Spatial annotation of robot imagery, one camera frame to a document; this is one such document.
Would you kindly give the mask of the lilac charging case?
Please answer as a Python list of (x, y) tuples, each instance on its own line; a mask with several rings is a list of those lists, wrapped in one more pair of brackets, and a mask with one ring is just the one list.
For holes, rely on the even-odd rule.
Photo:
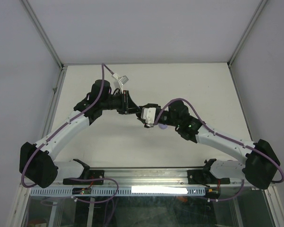
[(158, 126), (159, 126), (159, 128), (160, 129), (162, 129), (162, 130), (165, 130), (165, 129), (167, 129), (168, 128), (168, 126), (167, 125), (164, 125), (164, 124), (158, 124)]

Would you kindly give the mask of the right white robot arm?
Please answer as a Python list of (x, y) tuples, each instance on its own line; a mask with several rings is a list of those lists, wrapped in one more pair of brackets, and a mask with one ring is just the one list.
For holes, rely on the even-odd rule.
[(216, 158), (206, 161), (202, 177), (207, 183), (221, 178), (236, 178), (265, 190), (280, 170), (280, 161), (269, 142), (262, 139), (257, 142), (242, 140), (219, 132), (191, 116), (182, 100), (169, 103), (167, 110), (159, 105), (147, 104), (140, 107), (136, 116), (146, 128), (157, 124), (173, 126), (183, 139), (207, 145), (233, 157), (229, 161)]

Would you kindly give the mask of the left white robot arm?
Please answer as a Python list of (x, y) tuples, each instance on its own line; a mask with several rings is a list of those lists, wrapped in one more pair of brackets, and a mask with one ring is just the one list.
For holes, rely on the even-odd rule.
[(141, 108), (131, 99), (129, 91), (111, 93), (110, 83), (96, 80), (91, 91), (78, 102), (66, 120), (53, 132), (31, 144), (26, 142), (20, 149), (19, 171), (24, 187), (25, 179), (41, 188), (50, 186), (56, 180), (74, 178), (78, 183), (89, 180), (89, 166), (73, 159), (56, 162), (62, 149), (85, 128), (89, 127), (105, 110), (117, 110), (119, 114), (138, 114)]

